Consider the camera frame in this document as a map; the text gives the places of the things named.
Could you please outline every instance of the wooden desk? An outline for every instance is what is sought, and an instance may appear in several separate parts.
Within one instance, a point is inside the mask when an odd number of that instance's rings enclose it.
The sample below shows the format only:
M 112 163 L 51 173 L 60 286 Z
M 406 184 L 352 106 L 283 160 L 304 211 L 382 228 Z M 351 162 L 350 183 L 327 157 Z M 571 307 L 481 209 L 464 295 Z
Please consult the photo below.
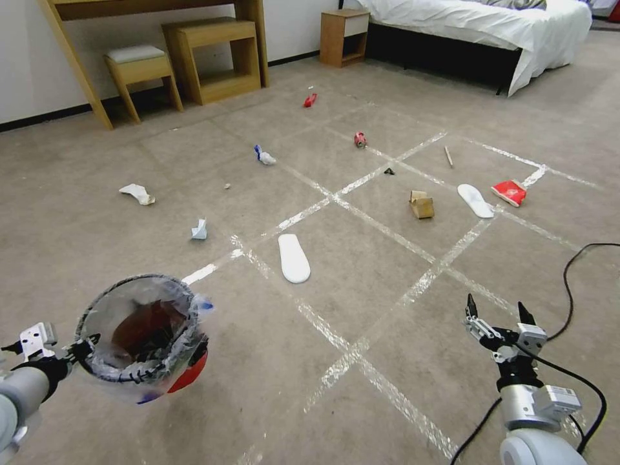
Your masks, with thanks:
M 63 21 L 88 19 L 105 16 L 149 13 L 201 6 L 234 5 L 237 19 L 246 19 L 256 24 L 256 42 L 260 64 L 260 81 L 263 87 L 269 86 L 267 73 L 267 45 L 265 44 L 265 19 L 263 0 L 38 0 L 56 40 L 60 44 L 73 73 L 93 112 L 108 129 L 113 129 L 110 118 L 97 95 L 86 70 L 76 54 L 67 35 Z

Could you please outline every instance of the white insole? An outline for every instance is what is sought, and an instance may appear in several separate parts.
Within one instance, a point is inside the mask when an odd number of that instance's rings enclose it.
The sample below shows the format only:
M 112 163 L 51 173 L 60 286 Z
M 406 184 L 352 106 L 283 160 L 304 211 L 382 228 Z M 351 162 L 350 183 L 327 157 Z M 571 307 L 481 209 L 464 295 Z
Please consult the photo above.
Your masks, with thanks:
M 493 212 L 484 201 L 478 189 L 469 184 L 461 184 L 457 187 L 459 195 L 470 206 L 473 212 L 480 218 L 492 218 Z
M 306 281 L 310 277 L 310 263 L 305 257 L 299 239 L 295 234 L 282 234 L 278 237 L 282 274 L 294 284 Z

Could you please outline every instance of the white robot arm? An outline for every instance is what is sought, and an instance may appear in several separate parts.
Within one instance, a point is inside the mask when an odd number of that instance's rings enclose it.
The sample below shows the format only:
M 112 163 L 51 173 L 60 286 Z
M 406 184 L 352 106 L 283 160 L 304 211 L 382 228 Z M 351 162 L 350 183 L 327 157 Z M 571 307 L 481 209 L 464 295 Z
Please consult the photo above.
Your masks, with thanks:
M 25 361 L 6 376 L 0 373 L 0 465 L 5 465 L 40 423 L 39 406 L 71 373 L 73 364 L 88 357 L 96 344 L 79 341 L 65 347 L 58 358 L 51 349 L 57 342 L 54 327 L 38 323 L 19 335 L 19 341 L 2 347 L 3 351 L 23 354 Z
M 581 403 L 572 389 L 545 385 L 538 379 L 530 355 L 539 354 L 547 334 L 520 302 L 519 318 L 516 331 L 492 327 L 478 318 L 473 297 L 468 296 L 464 325 L 492 352 L 499 368 L 497 390 L 508 430 L 500 447 L 502 465 L 586 465 L 567 441 L 554 434 L 560 431 L 562 420 L 581 409 Z

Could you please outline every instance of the white wall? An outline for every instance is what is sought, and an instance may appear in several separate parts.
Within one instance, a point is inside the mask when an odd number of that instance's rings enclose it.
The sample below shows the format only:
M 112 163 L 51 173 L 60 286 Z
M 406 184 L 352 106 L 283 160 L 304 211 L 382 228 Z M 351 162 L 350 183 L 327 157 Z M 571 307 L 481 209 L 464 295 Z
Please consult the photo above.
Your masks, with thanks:
M 263 0 L 269 61 L 318 50 L 320 13 L 338 0 Z M 164 47 L 160 24 L 234 16 L 216 6 L 65 23 L 101 98 L 117 94 L 102 60 L 110 48 L 150 43 Z M 86 103 L 36 0 L 0 0 L 0 123 Z M 199 67 L 230 66 L 226 45 L 203 50 Z

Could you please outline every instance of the stool cushion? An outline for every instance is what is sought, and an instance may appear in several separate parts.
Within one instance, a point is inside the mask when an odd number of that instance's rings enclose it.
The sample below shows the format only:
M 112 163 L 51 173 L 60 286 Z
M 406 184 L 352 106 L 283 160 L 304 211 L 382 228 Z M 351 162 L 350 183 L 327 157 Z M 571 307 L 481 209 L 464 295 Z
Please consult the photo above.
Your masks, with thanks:
M 115 63 L 130 63 L 132 61 L 164 56 L 165 54 L 163 50 L 152 45 L 136 45 L 110 50 L 106 55 Z

